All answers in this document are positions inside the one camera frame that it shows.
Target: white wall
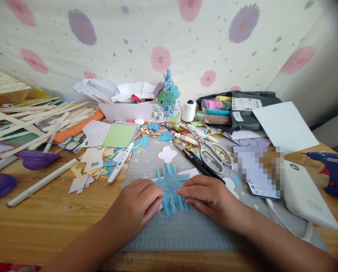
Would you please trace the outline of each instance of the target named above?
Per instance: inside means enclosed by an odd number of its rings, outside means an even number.
[[[181,101],[233,86],[264,90],[328,1],[0,0],[0,70],[65,98],[81,97],[72,86],[90,72],[156,84],[166,66]],[[156,55],[158,46],[170,54]],[[270,89],[290,99],[293,90],[276,82]]]
[[[315,23],[296,50],[313,46],[315,55],[303,68],[282,69],[269,85],[283,101],[293,101],[308,125],[338,114],[338,7]]]

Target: scissor handle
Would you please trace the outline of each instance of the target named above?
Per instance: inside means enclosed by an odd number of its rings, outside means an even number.
[[[207,142],[207,145],[210,147],[210,149],[214,152],[214,154],[217,155],[218,158],[219,158],[225,165],[227,165],[227,166],[232,166],[232,165],[233,165],[233,159],[232,159],[232,157],[231,157],[231,156],[229,155],[229,153],[224,149],[223,146],[221,146],[221,145],[219,145],[219,144],[217,144],[217,143],[212,143],[212,142]],[[213,146],[216,146],[217,148],[220,148],[220,149],[224,152],[224,154],[225,154],[225,155],[228,157],[228,159],[229,159],[229,163],[226,162],[225,160],[223,160],[223,159],[216,153],[216,151],[214,150]]]
[[[204,155],[203,153],[205,153],[207,156],[209,156],[213,161],[215,161],[215,165],[218,166],[218,169],[214,169],[212,166],[210,166],[208,163],[206,163],[204,161]],[[222,162],[217,158],[217,154],[215,153],[215,155],[213,155],[213,151],[211,149],[208,148],[208,146],[206,146],[203,143],[200,143],[200,152],[199,152],[200,157],[202,158],[202,160],[205,162],[205,164],[211,168],[213,171],[217,172],[217,173],[224,173],[224,166],[222,164]]]

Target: forearm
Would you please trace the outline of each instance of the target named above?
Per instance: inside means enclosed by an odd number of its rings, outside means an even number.
[[[241,234],[281,271],[338,271],[336,259],[253,209]]]
[[[96,272],[116,250],[114,243],[110,242],[109,231],[99,221],[56,255],[41,271]]]

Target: label sticker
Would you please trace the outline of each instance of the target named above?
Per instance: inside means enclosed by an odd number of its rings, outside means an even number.
[[[252,111],[253,108],[262,108],[262,102],[260,99],[234,97],[232,99],[233,110]]]
[[[243,118],[241,116],[241,113],[239,111],[233,112],[233,117],[238,121],[238,122],[243,122]]]

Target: white spool of thread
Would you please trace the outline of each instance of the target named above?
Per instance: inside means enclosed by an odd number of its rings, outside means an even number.
[[[181,119],[185,122],[191,122],[195,117],[196,102],[193,100],[188,100],[185,102],[183,107],[183,113]]]

